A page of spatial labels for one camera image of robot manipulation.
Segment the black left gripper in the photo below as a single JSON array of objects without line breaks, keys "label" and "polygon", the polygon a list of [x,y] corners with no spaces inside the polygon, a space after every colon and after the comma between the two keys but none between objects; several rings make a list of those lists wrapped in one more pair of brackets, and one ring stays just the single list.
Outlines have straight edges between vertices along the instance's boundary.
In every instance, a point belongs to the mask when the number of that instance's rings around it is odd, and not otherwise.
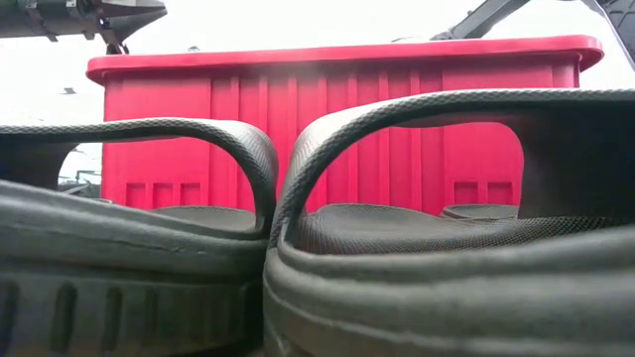
[{"label": "black left gripper", "polygon": [[162,0],[0,0],[0,39],[83,35],[93,40],[108,19],[107,43],[123,43],[166,16]]}]

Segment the black slide sandal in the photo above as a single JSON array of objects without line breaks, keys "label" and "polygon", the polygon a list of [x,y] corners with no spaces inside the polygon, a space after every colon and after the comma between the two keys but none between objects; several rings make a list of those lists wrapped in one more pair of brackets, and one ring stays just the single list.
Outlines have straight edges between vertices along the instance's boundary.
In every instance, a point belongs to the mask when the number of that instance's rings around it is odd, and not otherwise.
[{"label": "black slide sandal", "polygon": [[[253,211],[151,211],[58,188],[83,143],[197,138],[245,173]],[[231,120],[0,124],[0,357],[244,357],[262,339],[278,158]]]},{"label": "black slide sandal", "polygon": [[[310,213],[321,174],[382,129],[495,122],[524,154],[508,219]],[[635,89],[475,89],[305,128],[264,266],[266,357],[635,357]]]}]

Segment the red plastic bin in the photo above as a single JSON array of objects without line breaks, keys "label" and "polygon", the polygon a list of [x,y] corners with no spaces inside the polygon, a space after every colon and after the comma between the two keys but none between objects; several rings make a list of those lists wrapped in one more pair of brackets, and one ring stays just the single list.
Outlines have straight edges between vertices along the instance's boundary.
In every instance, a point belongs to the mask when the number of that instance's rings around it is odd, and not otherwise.
[{"label": "red plastic bin", "polygon": [[[602,56],[598,39],[577,35],[109,56],[92,59],[87,75],[105,90],[108,121],[242,121],[272,139],[286,170],[299,134],[327,113],[442,90],[576,87]],[[495,123],[390,128],[332,163],[308,207],[362,202],[438,214],[452,204],[515,204],[522,168],[517,138]],[[105,145],[102,194],[142,209],[254,206],[248,180],[224,151],[185,138]]]}]

